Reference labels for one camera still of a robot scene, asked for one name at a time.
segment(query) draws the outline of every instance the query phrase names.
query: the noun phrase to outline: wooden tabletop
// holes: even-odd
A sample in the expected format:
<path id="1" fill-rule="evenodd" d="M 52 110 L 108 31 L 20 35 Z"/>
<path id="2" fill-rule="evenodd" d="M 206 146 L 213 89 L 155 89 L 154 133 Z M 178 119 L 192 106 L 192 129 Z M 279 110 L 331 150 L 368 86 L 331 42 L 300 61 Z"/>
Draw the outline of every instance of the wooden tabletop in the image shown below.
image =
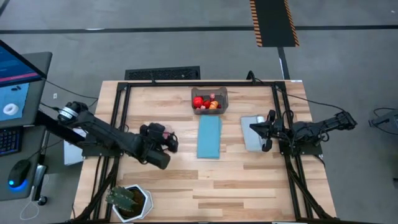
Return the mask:
<path id="1" fill-rule="evenodd" d="M 117 84 L 117 81 L 102 84 L 95 115 L 106 122 L 111 120 Z M 286 86 L 288 94 L 305 97 L 302 82 L 286 81 Z M 152 193 L 154 209 L 144 222 L 295 220 L 285 162 L 277 141 L 269 152 L 249 152 L 244 147 L 240 118 L 255 114 L 266 116 L 269 110 L 275 109 L 271 88 L 229 86 L 227 89 L 229 107 L 221 115 L 221 155 L 214 160 L 197 159 L 200 117 L 194 115 L 190 107 L 191 87 L 132 88 L 126 119 L 129 131 L 138 133 L 140 125 L 150 122 L 170 125 L 180 143 L 178 153 L 170 153 L 166 170 L 142 165 L 128 156 L 121 159 L 116 185 L 139 184 Z M 117 122 L 123 99 L 122 95 Z M 294 121 L 312 120 L 306 101 L 289 97 L 289 103 L 295 113 Z M 83 163 L 74 204 L 76 214 L 90 201 L 97 159 L 92 157 Z M 309 191 L 326 212 L 335 216 L 322 163 L 313 156 L 302 156 L 302 160 Z M 304 217 L 302 194 L 298 189 L 297 192 Z M 102 203 L 101 217 L 104 208 Z M 119 221 L 114 213 L 111 221 Z"/>

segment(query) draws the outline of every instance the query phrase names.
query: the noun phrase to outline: floor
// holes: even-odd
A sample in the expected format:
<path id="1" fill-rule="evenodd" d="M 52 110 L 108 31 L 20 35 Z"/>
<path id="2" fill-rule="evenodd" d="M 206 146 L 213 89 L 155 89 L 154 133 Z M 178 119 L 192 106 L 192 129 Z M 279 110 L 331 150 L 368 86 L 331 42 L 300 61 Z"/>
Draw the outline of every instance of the floor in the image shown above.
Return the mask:
<path id="1" fill-rule="evenodd" d="M 398 24 L 395 0 L 290 0 L 289 5 L 296 26 Z M 242 0 L 10 0 L 0 16 L 0 30 L 251 25 L 249 1 Z M 303 80 L 309 99 L 343 107 L 358 122 L 353 131 L 332 132 L 331 140 L 323 144 L 338 217 L 395 223 L 398 189 L 392 178 L 398 177 L 398 139 L 370 128 L 368 119 L 374 117 L 374 108 L 398 104 L 398 30 L 297 34 L 300 47 L 284 49 L 291 79 Z M 248 70 L 261 79 L 282 79 L 277 49 L 257 47 L 253 31 L 2 34 L 0 38 L 22 54 L 51 51 L 49 80 L 89 96 L 98 96 L 103 80 L 122 80 L 125 69 L 133 68 L 199 65 L 202 79 L 240 79 Z M 46 85 L 42 98 L 54 106 L 72 100 L 91 103 L 51 85 Z M 319 105 L 310 108 L 315 121 L 336 112 Z M 40 207 L 39 215 L 20 220 L 28 198 L 0 202 L 2 223 L 69 219 L 81 165 L 61 166 L 57 161 L 62 155 L 61 144 L 48 150 L 54 166 L 44 194 L 50 200 Z M 35 212 L 29 205 L 22 216 Z"/>

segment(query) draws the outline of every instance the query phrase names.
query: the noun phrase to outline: clear plastic bin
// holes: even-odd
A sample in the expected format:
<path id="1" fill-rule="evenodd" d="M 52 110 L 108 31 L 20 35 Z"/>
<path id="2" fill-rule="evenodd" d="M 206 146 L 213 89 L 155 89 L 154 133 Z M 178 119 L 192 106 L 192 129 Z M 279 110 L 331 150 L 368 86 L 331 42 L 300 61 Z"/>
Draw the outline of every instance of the clear plastic bin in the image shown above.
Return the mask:
<path id="1" fill-rule="evenodd" d="M 221 109 L 202 109 L 202 110 L 196 110 L 196 108 L 193 106 L 193 98 L 196 96 L 202 96 L 203 100 L 210 100 L 210 94 L 214 93 L 215 94 L 215 100 L 218 102 L 218 104 L 221 105 Z M 226 109 L 228 108 L 228 92 L 225 87 L 221 87 L 219 89 L 215 90 L 199 90 L 198 88 L 192 88 L 191 91 L 191 107 L 193 109 L 193 113 L 196 115 L 202 115 L 202 114 L 223 114 L 225 113 Z"/>

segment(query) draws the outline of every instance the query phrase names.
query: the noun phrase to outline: succulent plant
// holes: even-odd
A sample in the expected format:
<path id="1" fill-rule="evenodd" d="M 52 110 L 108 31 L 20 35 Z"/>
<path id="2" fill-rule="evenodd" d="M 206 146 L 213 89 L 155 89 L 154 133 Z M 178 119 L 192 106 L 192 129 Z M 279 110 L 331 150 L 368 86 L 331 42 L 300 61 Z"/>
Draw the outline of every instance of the succulent plant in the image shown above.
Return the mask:
<path id="1" fill-rule="evenodd" d="M 130 190 L 117 186 L 108 191 L 106 201 L 122 210 L 133 212 L 132 207 L 133 205 L 137 204 L 133 198 L 134 193 L 132 193 Z"/>

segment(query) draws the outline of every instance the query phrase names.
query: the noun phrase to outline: potted plant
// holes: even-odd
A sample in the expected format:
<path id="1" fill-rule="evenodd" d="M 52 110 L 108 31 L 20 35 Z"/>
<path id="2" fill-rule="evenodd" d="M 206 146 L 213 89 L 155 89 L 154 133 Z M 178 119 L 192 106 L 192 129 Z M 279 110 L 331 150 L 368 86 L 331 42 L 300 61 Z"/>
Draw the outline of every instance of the potted plant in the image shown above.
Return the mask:
<path id="1" fill-rule="evenodd" d="M 143 219 L 154 207 L 152 195 L 137 184 L 113 187 L 108 191 L 106 201 L 113 205 L 113 211 L 123 223 Z"/>

